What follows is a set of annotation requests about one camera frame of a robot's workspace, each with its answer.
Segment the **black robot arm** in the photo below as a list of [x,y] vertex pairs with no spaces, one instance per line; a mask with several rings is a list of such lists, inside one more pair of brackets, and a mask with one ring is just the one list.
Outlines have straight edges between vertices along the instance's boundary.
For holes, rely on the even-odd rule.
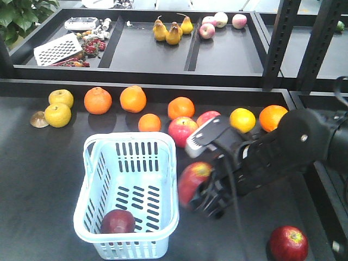
[[347,174],[347,113],[296,109],[278,127],[253,139],[232,127],[224,116],[204,123],[187,139],[189,156],[217,152],[206,184],[194,189],[189,207],[219,217],[224,209],[264,185],[300,172],[315,161]]

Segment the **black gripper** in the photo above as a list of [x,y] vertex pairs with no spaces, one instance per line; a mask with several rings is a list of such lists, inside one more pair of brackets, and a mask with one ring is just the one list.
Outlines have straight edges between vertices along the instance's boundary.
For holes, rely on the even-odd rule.
[[[240,196],[288,175],[288,163],[275,130],[257,140],[247,140],[239,131],[227,128],[212,144],[227,156],[237,194]],[[233,193],[229,177],[212,175],[194,190],[188,207],[206,217],[219,219],[232,204]]]

